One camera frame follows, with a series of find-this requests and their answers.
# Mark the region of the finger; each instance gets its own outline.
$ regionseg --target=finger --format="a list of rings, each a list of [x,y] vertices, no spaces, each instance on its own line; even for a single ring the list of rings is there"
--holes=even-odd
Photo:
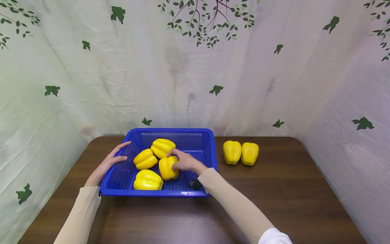
[[[176,155],[179,156],[179,158],[180,158],[180,155],[182,155],[183,152],[180,151],[180,150],[178,150],[177,148],[173,148],[173,149],[171,149],[171,150],[168,152],[167,158],[170,157],[170,156],[172,156],[172,154],[176,154]]]
[[[111,164],[116,164],[118,162],[122,162],[122,161],[125,161],[127,159],[126,156],[116,156],[115,158],[112,158],[110,160]]]
[[[121,150],[122,148],[124,148],[125,146],[129,145],[131,143],[131,141],[127,141],[127,142],[124,142],[122,144],[119,144],[118,146],[116,146],[109,154],[110,157],[114,157],[115,154],[117,154],[117,152],[119,152],[119,150]]]
[[[177,163],[174,163],[171,167],[171,170],[177,170],[179,169],[179,165],[178,165],[179,161]]]

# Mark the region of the right hand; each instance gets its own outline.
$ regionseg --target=right hand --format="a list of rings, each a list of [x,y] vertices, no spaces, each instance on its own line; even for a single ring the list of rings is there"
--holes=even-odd
[[[172,165],[172,170],[190,170],[197,175],[201,175],[203,171],[207,169],[207,167],[200,161],[196,160],[193,156],[188,153],[182,152],[176,148],[170,150],[167,154],[167,157],[172,156],[172,154],[176,154],[179,158],[179,161]]]

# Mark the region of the fabric backdrop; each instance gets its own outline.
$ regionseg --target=fabric backdrop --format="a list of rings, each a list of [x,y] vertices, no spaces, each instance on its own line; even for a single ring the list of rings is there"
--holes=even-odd
[[[0,243],[89,141],[136,127],[295,137],[366,240],[387,243],[389,5],[0,0]]]

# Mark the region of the arm sleeve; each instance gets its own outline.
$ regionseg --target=arm sleeve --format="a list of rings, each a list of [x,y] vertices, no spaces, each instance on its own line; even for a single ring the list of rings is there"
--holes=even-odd
[[[260,243],[262,235],[275,228],[256,205],[225,181],[215,169],[208,168],[198,180],[206,192],[222,205],[251,244]]]
[[[100,204],[99,187],[83,187],[54,244],[86,244]]]

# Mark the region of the white sleeve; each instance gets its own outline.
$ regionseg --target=white sleeve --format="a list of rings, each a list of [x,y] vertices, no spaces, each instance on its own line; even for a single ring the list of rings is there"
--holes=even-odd
[[[293,244],[288,235],[270,228],[259,239],[259,244]]]

